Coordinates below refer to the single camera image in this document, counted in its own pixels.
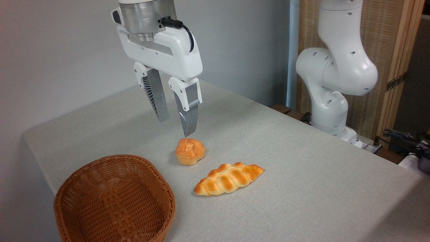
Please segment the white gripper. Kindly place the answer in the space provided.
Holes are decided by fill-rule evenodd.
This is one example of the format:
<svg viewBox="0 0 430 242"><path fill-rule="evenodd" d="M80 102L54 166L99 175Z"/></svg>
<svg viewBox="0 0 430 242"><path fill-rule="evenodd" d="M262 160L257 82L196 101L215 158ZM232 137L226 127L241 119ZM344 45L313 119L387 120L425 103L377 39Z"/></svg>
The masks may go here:
<svg viewBox="0 0 430 242"><path fill-rule="evenodd" d="M125 28L120 9L112 11L112 20L126 55L135 61L134 70L138 85L146 93L159 122L169 118L167 102L159 71L171 77L168 81L184 132L188 137L198 125L198 105L202 103L199 79L203 71L195 37L179 20L170 16L156 20L160 31L152 41L132 34Z"/></svg>

